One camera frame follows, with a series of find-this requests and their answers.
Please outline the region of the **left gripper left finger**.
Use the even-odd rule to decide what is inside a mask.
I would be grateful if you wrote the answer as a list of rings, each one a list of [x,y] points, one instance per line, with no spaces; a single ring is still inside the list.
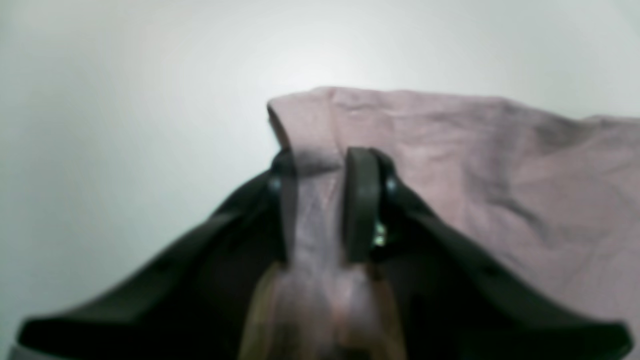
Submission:
[[[19,360],[237,360],[260,280],[288,260],[297,204],[293,153],[233,191],[112,289],[28,317]]]

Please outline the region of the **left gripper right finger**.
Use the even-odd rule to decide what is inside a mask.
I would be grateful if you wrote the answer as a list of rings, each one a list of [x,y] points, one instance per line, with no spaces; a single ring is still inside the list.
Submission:
[[[409,360],[622,360],[633,337],[551,301],[439,217],[381,150],[346,155],[347,259],[388,281]]]

